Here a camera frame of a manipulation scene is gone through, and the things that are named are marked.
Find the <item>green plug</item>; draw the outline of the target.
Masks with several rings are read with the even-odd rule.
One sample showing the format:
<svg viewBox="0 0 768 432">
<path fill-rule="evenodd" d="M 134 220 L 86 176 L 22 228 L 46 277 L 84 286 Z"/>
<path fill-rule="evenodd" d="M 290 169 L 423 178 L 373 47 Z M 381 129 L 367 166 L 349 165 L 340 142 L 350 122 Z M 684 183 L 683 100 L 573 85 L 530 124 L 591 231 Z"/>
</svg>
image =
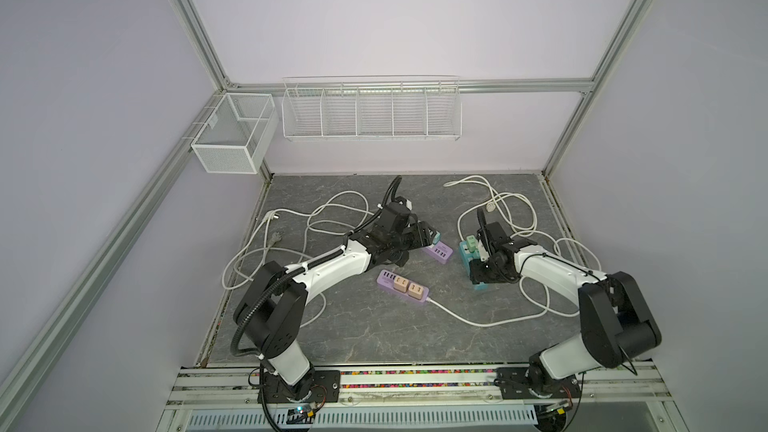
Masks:
<svg viewBox="0 0 768 432">
<path fill-rule="evenodd" d="M 474 235 L 469 235 L 466 238 L 466 245 L 470 253 L 475 253 L 478 251 L 478 240 Z"/>
</svg>

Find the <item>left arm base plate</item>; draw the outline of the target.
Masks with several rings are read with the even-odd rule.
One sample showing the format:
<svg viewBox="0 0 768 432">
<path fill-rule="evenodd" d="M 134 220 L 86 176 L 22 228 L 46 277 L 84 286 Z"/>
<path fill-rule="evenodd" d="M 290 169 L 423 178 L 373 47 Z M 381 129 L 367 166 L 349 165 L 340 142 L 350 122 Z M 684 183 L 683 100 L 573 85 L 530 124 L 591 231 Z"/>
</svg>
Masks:
<svg viewBox="0 0 768 432">
<path fill-rule="evenodd" d="M 294 385 L 288 385 L 277 374 L 266 372 L 263 380 L 264 396 L 269 404 L 288 402 L 336 403 L 341 391 L 341 371 L 337 369 L 311 369 Z"/>
</svg>

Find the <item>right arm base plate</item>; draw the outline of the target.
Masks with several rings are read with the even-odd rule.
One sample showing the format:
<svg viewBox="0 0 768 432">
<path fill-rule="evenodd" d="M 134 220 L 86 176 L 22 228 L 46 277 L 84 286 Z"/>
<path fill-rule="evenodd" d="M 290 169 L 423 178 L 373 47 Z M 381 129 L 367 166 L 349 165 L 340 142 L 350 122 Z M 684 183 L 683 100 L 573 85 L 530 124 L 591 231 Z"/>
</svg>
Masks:
<svg viewBox="0 0 768 432">
<path fill-rule="evenodd" d="M 507 400 L 577 399 L 582 395 L 580 382 L 574 375 L 553 379 L 538 365 L 499 367 L 493 385 Z"/>
</svg>

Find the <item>teal power strip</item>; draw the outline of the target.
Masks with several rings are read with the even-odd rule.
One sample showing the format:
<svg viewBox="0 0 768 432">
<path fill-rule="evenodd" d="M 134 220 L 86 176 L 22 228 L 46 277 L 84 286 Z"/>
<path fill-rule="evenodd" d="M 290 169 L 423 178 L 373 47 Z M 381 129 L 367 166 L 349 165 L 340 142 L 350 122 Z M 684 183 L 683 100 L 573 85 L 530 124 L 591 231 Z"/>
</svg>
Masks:
<svg viewBox="0 0 768 432">
<path fill-rule="evenodd" d="M 478 259 L 479 255 L 476 252 L 471 252 L 469 250 L 466 241 L 461 241 L 459 243 L 459 254 L 460 254 L 461 261 L 463 264 L 463 268 L 466 272 L 466 275 L 468 277 L 471 277 L 470 263 L 472 260 Z M 482 290 L 488 289 L 488 285 L 485 282 L 475 282 L 473 279 L 470 279 L 470 282 L 472 283 L 475 291 L 482 291 Z"/>
</svg>

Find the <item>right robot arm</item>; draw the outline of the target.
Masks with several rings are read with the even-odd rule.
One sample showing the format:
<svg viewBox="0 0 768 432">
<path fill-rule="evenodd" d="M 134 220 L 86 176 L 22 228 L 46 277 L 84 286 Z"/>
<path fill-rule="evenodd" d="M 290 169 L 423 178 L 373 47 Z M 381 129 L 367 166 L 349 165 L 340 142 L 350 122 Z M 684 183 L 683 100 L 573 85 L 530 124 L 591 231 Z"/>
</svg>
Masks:
<svg viewBox="0 0 768 432">
<path fill-rule="evenodd" d="M 469 261 L 473 282 L 532 279 L 578 308 L 580 331 L 530 357 L 524 383 L 534 395 L 548 397 L 599 367 L 628 367 L 661 344 L 661 331 L 631 275 L 581 267 L 528 238 L 511 237 L 498 222 L 481 221 L 476 240 L 479 256 Z"/>
</svg>

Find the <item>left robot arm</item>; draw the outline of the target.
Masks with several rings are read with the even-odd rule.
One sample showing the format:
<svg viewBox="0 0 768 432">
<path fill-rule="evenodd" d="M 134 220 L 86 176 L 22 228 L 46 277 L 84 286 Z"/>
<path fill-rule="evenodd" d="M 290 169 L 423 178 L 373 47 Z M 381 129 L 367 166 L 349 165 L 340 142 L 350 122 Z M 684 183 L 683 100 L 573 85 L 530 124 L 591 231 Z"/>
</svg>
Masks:
<svg viewBox="0 0 768 432">
<path fill-rule="evenodd" d="M 314 367 L 298 343 L 306 305 L 339 283 L 383 265 L 403 266 L 412 251 L 436 244 L 440 233 L 401 197 L 343 236 L 341 244 L 307 261 L 262 265 L 233 313 L 234 357 L 255 356 L 295 396 L 305 395 Z"/>
</svg>

